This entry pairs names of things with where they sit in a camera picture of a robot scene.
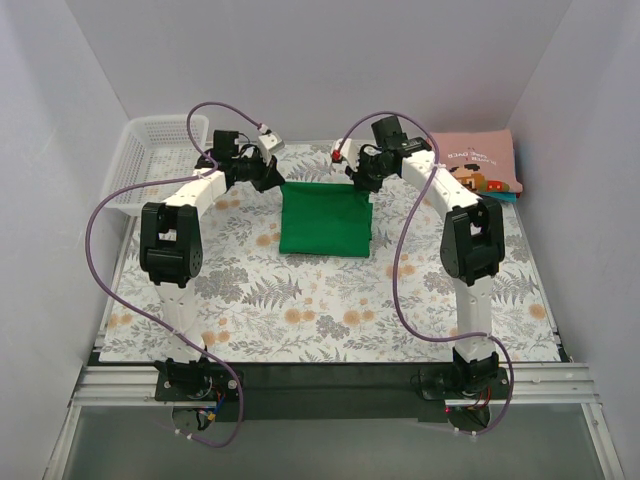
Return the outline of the green t shirt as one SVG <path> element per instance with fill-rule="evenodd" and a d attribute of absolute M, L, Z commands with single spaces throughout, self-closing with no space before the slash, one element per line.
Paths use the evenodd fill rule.
<path fill-rule="evenodd" d="M 370 256 L 373 204 L 367 191 L 335 183 L 281 186 L 282 254 Z"/>

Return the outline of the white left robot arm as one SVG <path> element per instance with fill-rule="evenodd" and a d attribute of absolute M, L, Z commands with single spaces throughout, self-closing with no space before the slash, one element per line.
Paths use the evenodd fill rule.
<path fill-rule="evenodd" d="M 213 147 L 198 158 L 195 179 L 161 202 L 141 210 L 139 260 L 161 300 L 161 320 L 172 329 L 168 359 L 155 366 L 167 385 L 189 399 L 208 399 L 216 390 L 207 370 L 201 328 L 197 321 L 195 278 L 204 261 L 200 220 L 238 182 L 264 192 L 284 184 L 275 153 L 284 146 L 266 128 L 254 144 L 239 146 L 237 131 L 216 130 Z"/>

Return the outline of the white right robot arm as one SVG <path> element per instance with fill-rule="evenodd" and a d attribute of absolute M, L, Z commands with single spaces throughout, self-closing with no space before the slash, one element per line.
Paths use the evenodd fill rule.
<path fill-rule="evenodd" d="M 491 294 L 505 257 L 501 205 L 464 187 L 447 169 L 439 145 L 429 132 L 411 138 L 401 127 L 403 115 L 382 111 L 370 115 L 373 153 L 353 145 L 345 134 L 335 141 L 331 160 L 344 163 L 355 188 L 381 189 L 396 175 L 428 200 L 441 217 L 440 261 L 453 281 L 457 333 L 452 343 L 450 386 L 464 397 L 475 397 L 496 379 L 499 342 L 492 334 Z"/>

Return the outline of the white plastic basket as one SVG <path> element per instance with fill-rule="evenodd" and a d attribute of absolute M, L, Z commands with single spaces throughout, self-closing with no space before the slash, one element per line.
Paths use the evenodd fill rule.
<path fill-rule="evenodd" d="M 101 196 L 130 185 L 151 186 L 122 193 L 106 204 L 129 216 L 138 216 L 147 202 L 159 202 L 171 196 L 179 184 L 160 185 L 160 180 L 189 177 L 199 158 L 197 143 L 203 148 L 209 133 L 209 119 L 196 114 L 188 123 L 185 114 L 140 117 L 124 128 Z"/>

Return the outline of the pink folded t shirt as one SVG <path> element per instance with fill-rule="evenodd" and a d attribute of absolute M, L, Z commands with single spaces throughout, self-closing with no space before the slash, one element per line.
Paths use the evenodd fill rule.
<path fill-rule="evenodd" d="M 440 163 L 468 190 L 519 195 L 515 150 L 508 129 L 476 133 L 433 133 Z"/>

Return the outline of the blue folded t shirt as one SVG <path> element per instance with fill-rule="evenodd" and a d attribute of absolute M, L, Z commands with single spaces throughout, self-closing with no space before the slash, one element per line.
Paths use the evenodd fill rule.
<path fill-rule="evenodd" d="M 508 203 L 515 203 L 519 199 L 519 195 L 510 192 L 497 192 L 493 194 L 493 197 Z"/>

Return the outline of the floral table mat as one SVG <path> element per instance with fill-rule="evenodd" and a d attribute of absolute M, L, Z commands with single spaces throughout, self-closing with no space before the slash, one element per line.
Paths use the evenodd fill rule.
<path fill-rule="evenodd" d="M 288 181 L 349 183 L 329 164 L 330 142 L 289 144 L 278 170 Z M 281 255 L 281 194 L 236 184 L 201 226 L 204 264 L 195 279 L 202 338 L 228 362 L 443 361 L 451 343 L 410 335 L 397 319 L 391 282 L 397 240 L 418 192 L 393 177 L 372 195 L 365 259 Z M 502 204 L 506 256 L 492 294 L 493 331 L 514 362 L 560 361 L 553 321 L 512 204 Z M 399 298 L 421 334 L 456 335 L 455 292 L 441 266 L 442 222 L 423 200 L 402 247 Z M 139 224 L 127 245 L 117 293 L 160 316 L 161 301 L 139 266 Z M 170 347 L 166 330 L 114 304 L 101 362 L 152 362 Z"/>

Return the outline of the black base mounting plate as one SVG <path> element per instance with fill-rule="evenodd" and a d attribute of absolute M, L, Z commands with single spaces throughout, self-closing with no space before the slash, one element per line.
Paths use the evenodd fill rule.
<path fill-rule="evenodd" d="M 486 413 L 507 397 L 505 369 L 465 385 L 450 363 L 236 363 L 155 361 L 155 401 L 219 422 L 416 419 L 444 423 L 447 406 Z"/>

